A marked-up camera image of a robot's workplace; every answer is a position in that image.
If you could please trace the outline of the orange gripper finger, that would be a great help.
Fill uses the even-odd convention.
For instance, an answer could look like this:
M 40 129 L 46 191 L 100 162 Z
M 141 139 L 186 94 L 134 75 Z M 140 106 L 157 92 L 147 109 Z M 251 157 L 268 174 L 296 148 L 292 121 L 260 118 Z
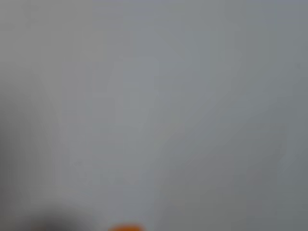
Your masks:
M 145 231 L 145 228 L 140 224 L 122 223 L 108 228 L 108 231 Z

